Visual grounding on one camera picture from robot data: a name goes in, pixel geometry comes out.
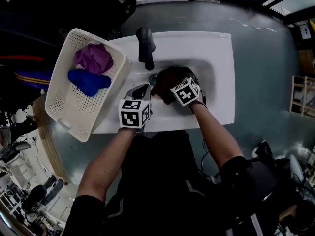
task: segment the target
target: drain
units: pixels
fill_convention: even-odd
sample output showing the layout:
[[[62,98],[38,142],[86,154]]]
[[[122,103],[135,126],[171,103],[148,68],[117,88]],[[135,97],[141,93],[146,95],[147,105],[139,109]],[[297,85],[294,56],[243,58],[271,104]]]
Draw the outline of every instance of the drain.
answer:
[[[157,74],[152,74],[150,77],[149,77],[149,83],[151,86],[155,86],[156,83],[157,83]]]

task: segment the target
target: gray floor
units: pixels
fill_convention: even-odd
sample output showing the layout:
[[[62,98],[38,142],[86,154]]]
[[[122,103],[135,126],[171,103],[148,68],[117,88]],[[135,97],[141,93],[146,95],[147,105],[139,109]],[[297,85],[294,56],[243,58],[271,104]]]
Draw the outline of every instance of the gray floor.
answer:
[[[199,30],[232,35],[236,81],[235,123],[226,128],[238,141],[246,157],[266,139],[275,155],[303,152],[314,145],[315,123],[288,112],[291,76],[298,75],[298,57],[289,28],[251,10],[229,4],[204,2],[160,3],[139,6],[122,26],[123,36],[135,35],[138,27],[153,32]],[[69,177],[78,185],[93,157],[113,135],[91,135],[81,143],[51,122],[53,139]],[[203,154],[198,129],[188,131],[195,159]],[[215,174],[217,168],[206,157],[204,168]],[[109,191],[115,192],[116,180]]]

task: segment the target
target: purple towel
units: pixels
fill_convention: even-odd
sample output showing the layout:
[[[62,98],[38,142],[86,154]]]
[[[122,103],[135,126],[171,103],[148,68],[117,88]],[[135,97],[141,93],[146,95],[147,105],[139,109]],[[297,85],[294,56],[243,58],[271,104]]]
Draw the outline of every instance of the purple towel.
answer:
[[[112,56],[103,44],[88,44],[74,55],[74,62],[93,74],[102,74],[114,64]]]

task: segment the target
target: blue cloth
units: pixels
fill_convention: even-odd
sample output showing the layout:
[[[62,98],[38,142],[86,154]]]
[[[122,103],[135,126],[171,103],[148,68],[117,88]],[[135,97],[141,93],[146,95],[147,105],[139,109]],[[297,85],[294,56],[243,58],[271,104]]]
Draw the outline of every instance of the blue cloth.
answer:
[[[69,71],[68,79],[89,97],[96,95],[99,89],[108,88],[112,83],[108,76],[96,75],[81,69]]]

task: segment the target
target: sink basin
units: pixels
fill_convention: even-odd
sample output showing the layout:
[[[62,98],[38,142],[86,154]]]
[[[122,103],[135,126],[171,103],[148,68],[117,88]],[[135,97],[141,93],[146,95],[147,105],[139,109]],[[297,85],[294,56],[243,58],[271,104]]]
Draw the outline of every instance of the sink basin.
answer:
[[[202,31],[170,31],[153,33],[156,49],[153,52],[155,67],[152,71],[139,63],[139,44],[136,36],[112,40],[131,61],[131,71],[117,92],[103,122],[93,133],[116,133],[119,129],[118,104],[131,88],[149,83],[149,77],[170,66],[186,66],[197,76],[206,93],[207,107],[222,124],[234,122],[235,82],[231,35]],[[188,107],[177,102],[166,105],[158,96],[152,96],[151,119],[145,132],[198,128],[198,122]]]

